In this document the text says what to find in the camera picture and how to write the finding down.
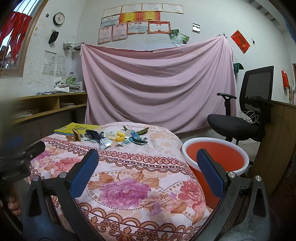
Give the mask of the person left hand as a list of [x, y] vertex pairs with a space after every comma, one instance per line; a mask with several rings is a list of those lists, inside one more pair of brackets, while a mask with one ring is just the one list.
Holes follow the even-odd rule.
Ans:
[[15, 216], [20, 216], [22, 214], [20, 198], [14, 186], [12, 186], [10, 190], [5, 190], [4, 197], [1, 198], [1, 208], [4, 206]]

